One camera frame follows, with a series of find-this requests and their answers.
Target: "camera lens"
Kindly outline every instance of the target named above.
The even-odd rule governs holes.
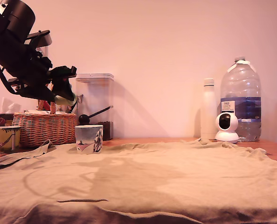
[[[226,130],[231,125],[231,115],[225,113],[219,117],[219,127]]]

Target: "plastic storage container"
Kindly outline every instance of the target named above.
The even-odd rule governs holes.
[[[221,111],[238,118],[239,141],[258,141],[261,135],[261,83],[244,57],[235,59],[221,84]]]
[[[204,80],[203,100],[201,105],[201,138],[215,139],[217,128],[217,101],[214,92],[214,79]]]
[[[81,96],[77,104],[76,117],[78,124],[103,125],[103,140],[113,138],[113,81],[114,76],[108,73],[77,74],[76,94]]]

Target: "blue label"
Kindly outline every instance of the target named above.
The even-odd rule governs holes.
[[[235,101],[235,115],[238,119],[252,119],[252,122],[254,122],[253,119],[261,120],[260,97],[231,97],[221,99],[221,102],[225,101]]]

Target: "wicker basket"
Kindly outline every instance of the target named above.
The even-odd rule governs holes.
[[[15,113],[13,126],[21,126],[22,147],[38,147],[46,139],[54,145],[75,143],[76,114]]]

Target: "bottle label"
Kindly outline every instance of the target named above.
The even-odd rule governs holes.
[[[222,113],[224,112],[235,114],[235,101],[222,101]]]
[[[222,113],[234,113],[240,122],[261,122],[260,97],[222,98],[221,108]]]

